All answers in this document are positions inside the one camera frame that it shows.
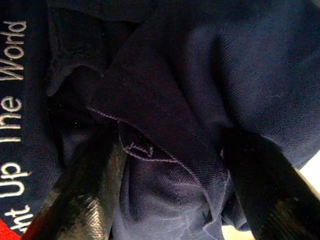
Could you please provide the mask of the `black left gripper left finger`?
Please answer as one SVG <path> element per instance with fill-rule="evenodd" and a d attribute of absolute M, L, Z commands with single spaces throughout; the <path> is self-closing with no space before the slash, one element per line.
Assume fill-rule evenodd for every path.
<path fill-rule="evenodd" d="M 99 131 L 49 192 L 21 240 L 110 240 L 127 154 Z"/>

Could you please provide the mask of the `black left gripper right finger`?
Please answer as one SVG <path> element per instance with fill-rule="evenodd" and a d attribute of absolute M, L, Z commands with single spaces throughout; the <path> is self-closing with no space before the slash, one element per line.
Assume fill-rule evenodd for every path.
<path fill-rule="evenodd" d="M 272 141 L 227 129 L 223 159 L 255 240 L 320 240 L 318 193 Z"/>

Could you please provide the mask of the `navy shirt with red trim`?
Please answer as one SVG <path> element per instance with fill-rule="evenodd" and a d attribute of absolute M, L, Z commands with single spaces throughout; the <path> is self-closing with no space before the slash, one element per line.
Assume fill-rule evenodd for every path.
<path fill-rule="evenodd" d="M 0 240 L 101 131 L 126 162 L 109 240 L 251 231 L 224 133 L 320 152 L 320 0 L 0 0 Z"/>

